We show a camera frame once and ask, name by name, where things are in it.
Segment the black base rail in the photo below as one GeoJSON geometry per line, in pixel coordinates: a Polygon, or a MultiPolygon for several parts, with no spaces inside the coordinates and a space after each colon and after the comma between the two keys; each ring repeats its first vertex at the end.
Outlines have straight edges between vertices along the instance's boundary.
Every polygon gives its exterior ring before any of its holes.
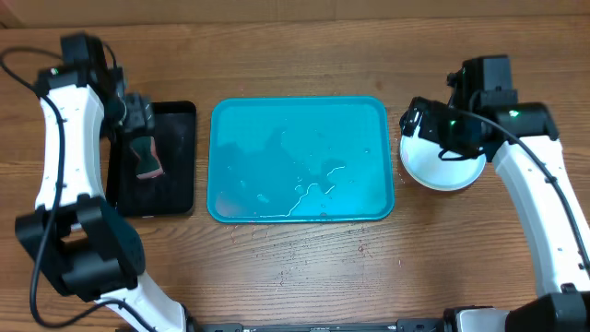
{"type": "Polygon", "coordinates": [[[238,323],[206,324],[196,330],[201,332],[452,332],[456,328],[441,318],[409,318],[389,323],[264,326],[246,326],[238,323]]]}

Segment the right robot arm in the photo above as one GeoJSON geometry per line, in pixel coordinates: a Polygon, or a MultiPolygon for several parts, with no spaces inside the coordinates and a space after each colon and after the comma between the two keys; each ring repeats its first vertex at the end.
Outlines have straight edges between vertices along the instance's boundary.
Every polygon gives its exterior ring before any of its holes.
{"type": "Polygon", "coordinates": [[[416,97],[400,127],[405,136],[424,138],[463,158],[487,158],[517,210],[534,264],[535,300],[513,310],[448,309],[440,330],[587,331],[589,225],[548,108],[529,102],[464,111],[416,97]]]}

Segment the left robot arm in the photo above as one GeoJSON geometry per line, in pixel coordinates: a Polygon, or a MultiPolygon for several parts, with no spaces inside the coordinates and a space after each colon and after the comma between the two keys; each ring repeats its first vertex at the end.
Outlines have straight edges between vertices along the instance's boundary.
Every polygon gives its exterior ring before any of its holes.
{"type": "Polygon", "coordinates": [[[187,309],[147,273],[136,230],[106,199],[100,175],[100,137],[135,134],[135,113],[151,118],[149,104],[127,103],[123,72],[90,65],[42,70],[31,90],[45,117],[44,170],[35,211],[17,218],[16,236],[34,261],[29,307],[37,307],[39,276],[63,296],[92,302],[73,321],[109,307],[137,331],[195,331],[187,309]]]}

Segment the light blue plate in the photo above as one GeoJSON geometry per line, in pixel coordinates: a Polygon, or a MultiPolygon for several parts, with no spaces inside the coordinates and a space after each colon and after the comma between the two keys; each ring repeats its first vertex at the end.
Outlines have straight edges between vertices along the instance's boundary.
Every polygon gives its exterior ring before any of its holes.
{"type": "Polygon", "coordinates": [[[441,160],[439,145],[414,136],[401,136],[399,154],[407,173],[418,183],[437,191],[468,187],[482,174],[484,156],[469,160],[441,160]]]}

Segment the teal plastic tray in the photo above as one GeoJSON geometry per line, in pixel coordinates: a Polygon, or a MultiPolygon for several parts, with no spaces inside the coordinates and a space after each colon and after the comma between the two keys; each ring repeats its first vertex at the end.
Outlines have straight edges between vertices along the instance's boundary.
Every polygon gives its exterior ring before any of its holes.
{"type": "Polygon", "coordinates": [[[379,220],[394,206],[378,99],[227,99],[211,113],[206,207],[217,221],[379,220]]]}

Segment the black plastic tray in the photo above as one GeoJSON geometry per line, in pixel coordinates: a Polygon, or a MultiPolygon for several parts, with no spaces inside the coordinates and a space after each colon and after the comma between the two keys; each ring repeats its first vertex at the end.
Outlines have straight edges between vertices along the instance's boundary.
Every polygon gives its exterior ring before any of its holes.
{"type": "Polygon", "coordinates": [[[155,150],[163,174],[139,179],[131,145],[111,144],[106,199],[124,217],[190,214],[195,200],[196,107],[190,101],[153,104],[155,150]]]}

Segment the green and pink sponge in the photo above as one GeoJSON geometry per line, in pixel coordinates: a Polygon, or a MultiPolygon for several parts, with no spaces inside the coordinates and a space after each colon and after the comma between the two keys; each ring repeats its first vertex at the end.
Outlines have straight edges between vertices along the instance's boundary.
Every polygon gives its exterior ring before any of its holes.
{"type": "Polygon", "coordinates": [[[156,178],[164,173],[153,136],[140,136],[133,139],[130,143],[130,149],[137,158],[137,179],[156,178]]]}

